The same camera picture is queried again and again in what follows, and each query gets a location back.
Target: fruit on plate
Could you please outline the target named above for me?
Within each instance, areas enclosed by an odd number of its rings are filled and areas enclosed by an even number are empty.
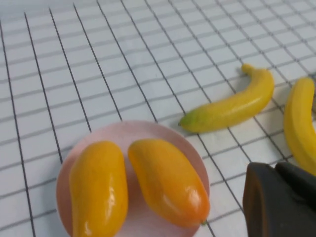
[[[125,221],[124,156],[109,141],[89,145],[70,171],[73,237],[113,237]]]
[[[316,133],[312,124],[315,85],[301,78],[292,87],[284,110],[286,142],[299,165],[316,175]]]
[[[161,139],[142,139],[132,143],[128,156],[153,212],[183,228],[206,221],[210,211],[208,194],[179,149]]]
[[[268,70],[249,64],[243,64],[241,70],[251,77],[245,90],[193,109],[181,118],[179,125],[189,132],[210,132],[239,124],[259,113],[272,97],[273,76]]]

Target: white surface with black grid lines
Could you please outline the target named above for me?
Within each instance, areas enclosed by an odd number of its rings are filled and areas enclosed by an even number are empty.
[[[126,119],[176,129],[203,158],[212,209],[196,237],[246,237],[247,165],[295,163],[282,116],[293,82],[316,69],[315,12],[308,0],[102,0],[1,19],[0,237],[66,237],[63,159]],[[217,132],[179,129],[185,112],[247,86],[242,63],[274,74],[266,108]]]

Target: yellow banana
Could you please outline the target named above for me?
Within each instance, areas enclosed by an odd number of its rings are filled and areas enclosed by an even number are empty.
[[[301,78],[292,87],[284,110],[284,134],[299,165],[316,175],[316,133],[312,124],[314,90],[311,78]]]
[[[266,69],[244,64],[241,70],[251,77],[249,86],[226,99],[197,107],[181,118],[179,125],[190,132],[208,132],[241,123],[260,112],[270,101],[274,80]]]

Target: yellow mango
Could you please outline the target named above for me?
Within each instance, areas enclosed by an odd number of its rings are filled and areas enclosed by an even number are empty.
[[[180,227],[203,224],[210,211],[205,187],[185,155],[161,139],[134,142],[128,156],[148,206]]]
[[[113,237],[128,208],[124,156],[108,141],[89,145],[70,172],[73,237]]]

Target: round plate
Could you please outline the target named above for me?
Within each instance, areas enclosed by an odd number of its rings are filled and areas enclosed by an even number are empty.
[[[136,173],[127,157],[130,144],[144,138],[160,138],[175,145],[188,158],[199,174],[209,195],[208,176],[201,157],[193,146],[177,132],[164,126],[147,121],[124,121],[101,128],[83,138],[69,153],[64,161],[57,179],[57,209],[61,221],[72,236],[71,198],[69,190],[70,169],[91,143],[108,140],[115,142],[124,153],[129,191],[128,214],[121,230],[115,237],[192,237],[197,228],[183,229],[168,223],[152,212],[142,196]]]

